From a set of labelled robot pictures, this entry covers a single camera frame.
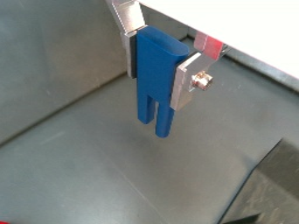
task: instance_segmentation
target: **white shelf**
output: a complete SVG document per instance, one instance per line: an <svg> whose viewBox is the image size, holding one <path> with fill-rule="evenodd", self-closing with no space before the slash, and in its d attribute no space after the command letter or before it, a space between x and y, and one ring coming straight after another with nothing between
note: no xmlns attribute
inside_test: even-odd
<svg viewBox="0 0 299 224"><path fill-rule="evenodd" d="M299 79L298 1L139 2Z"/></svg>

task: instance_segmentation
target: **bolt head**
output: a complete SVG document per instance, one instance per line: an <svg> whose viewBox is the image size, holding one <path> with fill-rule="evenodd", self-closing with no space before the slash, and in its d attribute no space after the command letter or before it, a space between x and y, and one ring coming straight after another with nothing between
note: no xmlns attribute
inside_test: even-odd
<svg viewBox="0 0 299 224"><path fill-rule="evenodd" d="M195 88L207 90L213 83L213 77L205 71L202 71L191 77L191 82Z"/></svg>

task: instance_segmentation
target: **silver metal plate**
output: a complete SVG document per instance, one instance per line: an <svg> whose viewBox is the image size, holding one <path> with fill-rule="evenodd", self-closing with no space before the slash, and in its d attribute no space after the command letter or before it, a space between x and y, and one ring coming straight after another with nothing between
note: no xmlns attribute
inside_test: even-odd
<svg viewBox="0 0 299 224"><path fill-rule="evenodd" d="M119 30L133 32L146 25L141 4L135 0L107 0Z"/></svg>
<svg viewBox="0 0 299 224"><path fill-rule="evenodd" d="M137 77L137 31L121 33L121 36L126 48L127 75L134 79Z"/></svg>
<svg viewBox="0 0 299 224"><path fill-rule="evenodd" d="M179 110L193 99L193 76L201 71L207 71L211 64L215 62L213 58L197 52L190 58L177 67L171 107Z"/></svg>

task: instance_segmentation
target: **screw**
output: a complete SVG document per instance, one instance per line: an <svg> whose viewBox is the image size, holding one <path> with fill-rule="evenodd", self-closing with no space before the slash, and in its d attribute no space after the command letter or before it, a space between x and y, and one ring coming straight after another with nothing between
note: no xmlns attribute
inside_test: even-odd
<svg viewBox="0 0 299 224"><path fill-rule="evenodd" d="M229 50L229 48L230 48L229 45L225 44L221 52L225 53Z"/></svg>
<svg viewBox="0 0 299 224"><path fill-rule="evenodd" d="M191 84L195 88L207 90L213 83L213 77L205 72L199 72L191 77Z"/></svg>

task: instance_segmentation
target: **red object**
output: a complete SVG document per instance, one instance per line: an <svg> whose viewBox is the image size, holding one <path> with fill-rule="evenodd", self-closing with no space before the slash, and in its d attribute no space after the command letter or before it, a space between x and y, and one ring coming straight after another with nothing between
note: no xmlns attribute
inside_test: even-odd
<svg viewBox="0 0 299 224"><path fill-rule="evenodd" d="M213 59L219 59L223 43L201 31L197 33L194 47Z"/></svg>

